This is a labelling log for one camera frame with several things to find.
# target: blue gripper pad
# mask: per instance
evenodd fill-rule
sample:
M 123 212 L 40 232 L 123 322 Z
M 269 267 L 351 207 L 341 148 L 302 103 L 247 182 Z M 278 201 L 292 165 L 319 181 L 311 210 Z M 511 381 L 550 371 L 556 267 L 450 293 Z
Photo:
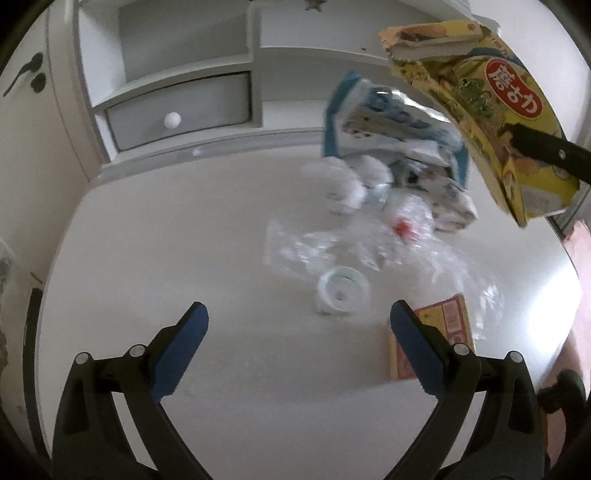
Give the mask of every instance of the blue gripper pad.
M 421 331 L 421 320 L 404 300 L 390 310 L 390 328 L 400 343 L 425 393 L 438 400 L 446 391 L 443 361 Z
M 154 366 L 151 395 L 156 403 L 174 393 L 205 337 L 209 326 L 207 308 L 194 303 L 178 324 L 179 328 L 173 339 Z

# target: door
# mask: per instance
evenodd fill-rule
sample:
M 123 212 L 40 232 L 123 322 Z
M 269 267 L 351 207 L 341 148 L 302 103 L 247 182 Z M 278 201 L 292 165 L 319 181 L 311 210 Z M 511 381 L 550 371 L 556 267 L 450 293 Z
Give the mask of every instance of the door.
M 0 238 L 16 261 L 45 282 L 68 221 L 88 180 L 61 120 L 51 82 L 44 12 L 0 76 L 4 93 L 21 67 L 43 55 L 36 73 L 22 75 L 0 98 Z M 30 85 L 39 73 L 46 85 Z

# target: yellow snack bag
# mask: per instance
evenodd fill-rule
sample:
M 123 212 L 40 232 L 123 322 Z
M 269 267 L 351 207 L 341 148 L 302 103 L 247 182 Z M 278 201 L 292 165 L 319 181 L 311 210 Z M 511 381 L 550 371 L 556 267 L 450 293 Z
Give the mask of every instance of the yellow snack bag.
M 552 107 L 511 49 L 471 20 L 379 32 L 392 73 L 438 102 L 457 125 L 493 198 L 519 226 L 570 204 L 579 180 L 526 157 L 510 125 L 564 138 Z

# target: drawer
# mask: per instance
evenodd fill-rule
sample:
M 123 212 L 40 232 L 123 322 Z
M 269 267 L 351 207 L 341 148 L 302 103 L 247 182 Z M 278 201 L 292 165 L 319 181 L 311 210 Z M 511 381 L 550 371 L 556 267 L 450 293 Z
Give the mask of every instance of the drawer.
M 250 119 L 250 105 L 249 74 L 237 73 L 155 90 L 106 112 L 118 148 L 127 150 L 173 135 L 242 124 Z

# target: white drawer knob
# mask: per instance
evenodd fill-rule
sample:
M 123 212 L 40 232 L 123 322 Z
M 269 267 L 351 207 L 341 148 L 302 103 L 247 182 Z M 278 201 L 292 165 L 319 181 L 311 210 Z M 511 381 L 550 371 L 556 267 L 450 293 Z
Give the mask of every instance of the white drawer knob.
M 177 112 L 170 112 L 164 117 L 164 126 L 169 130 L 177 128 L 181 124 L 181 116 Z

